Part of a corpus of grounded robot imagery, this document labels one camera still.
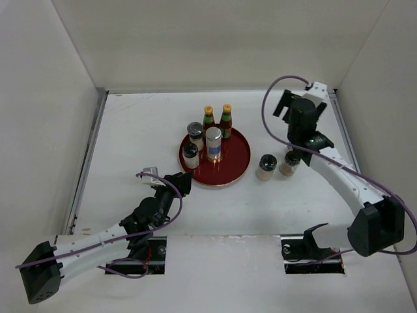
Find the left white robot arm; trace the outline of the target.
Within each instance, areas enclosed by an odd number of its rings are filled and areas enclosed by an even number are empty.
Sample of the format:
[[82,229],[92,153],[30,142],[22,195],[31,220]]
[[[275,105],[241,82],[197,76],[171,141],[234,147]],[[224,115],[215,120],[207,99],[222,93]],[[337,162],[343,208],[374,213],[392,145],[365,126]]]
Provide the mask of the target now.
[[192,172],[159,177],[151,170],[137,173],[150,179],[155,194],[142,199],[131,214],[95,235],[63,245],[44,241],[26,257],[20,272],[29,304],[35,305],[55,295],[62,284],[85,271],[112,261],[139,260],[156,231],[170,225],[174,199],[182,201],[192,189]]

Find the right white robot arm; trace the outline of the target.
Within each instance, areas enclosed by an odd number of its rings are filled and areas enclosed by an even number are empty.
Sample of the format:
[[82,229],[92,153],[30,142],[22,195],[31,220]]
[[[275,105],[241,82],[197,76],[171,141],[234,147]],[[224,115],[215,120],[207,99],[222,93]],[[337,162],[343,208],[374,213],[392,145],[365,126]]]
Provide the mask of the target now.
[[351,225],[335,228],[342,241],[367,257],[404,238],[405,211],[399,200],[385,195],[365,179],[353,175],[333,142],[317,130],[326,104],[284,90],[274,111],[288,125],[287,138],[294,145],[285,160],[292,166],[303,161],[321,175],[341,196],[354,215]]

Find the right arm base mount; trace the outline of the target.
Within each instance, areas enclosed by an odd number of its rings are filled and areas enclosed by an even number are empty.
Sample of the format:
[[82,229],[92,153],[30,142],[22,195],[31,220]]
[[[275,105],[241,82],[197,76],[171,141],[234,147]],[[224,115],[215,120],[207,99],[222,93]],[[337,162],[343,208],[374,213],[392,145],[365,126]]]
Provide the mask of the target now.
[[302,234],[281,235],[281,255],[287,275],[344,274],[341,255],[335,248],[319,248],[313,232],[326,226],[318,224]]

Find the white salt grinder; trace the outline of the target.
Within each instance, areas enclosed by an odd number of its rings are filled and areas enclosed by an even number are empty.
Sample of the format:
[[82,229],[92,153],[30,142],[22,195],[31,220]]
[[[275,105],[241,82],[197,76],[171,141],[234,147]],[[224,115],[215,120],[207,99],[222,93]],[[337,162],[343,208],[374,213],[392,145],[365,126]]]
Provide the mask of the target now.
[[182,157],[187,168],[197,168],[199,166],[198,146],[192,142],[187,142],[182,148]]
[[187,126],[187,133],[190,141],[201,151],[204,148],[203,125],[199,122],[191,122]]

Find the silver lid white beads jar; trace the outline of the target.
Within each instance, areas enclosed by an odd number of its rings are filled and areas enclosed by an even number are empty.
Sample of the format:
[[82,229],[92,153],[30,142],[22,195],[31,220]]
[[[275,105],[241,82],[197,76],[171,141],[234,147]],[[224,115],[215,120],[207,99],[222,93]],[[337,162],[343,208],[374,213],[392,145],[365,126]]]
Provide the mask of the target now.
[[210,127],[205,133],[207,158],[220,161],[222,155],[222,132],[218,127]]

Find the ketchup bottle yellow cap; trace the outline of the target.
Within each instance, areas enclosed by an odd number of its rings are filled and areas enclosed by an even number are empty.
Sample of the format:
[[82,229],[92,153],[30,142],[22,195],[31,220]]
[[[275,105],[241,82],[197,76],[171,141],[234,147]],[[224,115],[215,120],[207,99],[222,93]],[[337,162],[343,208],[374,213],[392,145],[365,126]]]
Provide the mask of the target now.
[[223,139],[229,139],[232,133],[232,116],[231,116],[232,106],[230,104],[223,105],[222,116],[219,123],[219,128],[222,133]]
[[205,106],[204,107],[204,118],[203,118],[203,133],[207,131],[210,127],[214,127],[216,125],[214,121],[213,115],[213,107],[212,106]]

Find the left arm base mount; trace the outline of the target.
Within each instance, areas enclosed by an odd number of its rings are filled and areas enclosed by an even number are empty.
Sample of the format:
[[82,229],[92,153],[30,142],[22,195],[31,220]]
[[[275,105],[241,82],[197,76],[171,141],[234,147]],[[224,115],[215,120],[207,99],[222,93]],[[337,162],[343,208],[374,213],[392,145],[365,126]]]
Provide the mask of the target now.
[[165,273],[165,257],[167,253],[167,237],[152,237],[134,256],[121,261],[111,261],[104,267],[128,276],[163,275]]

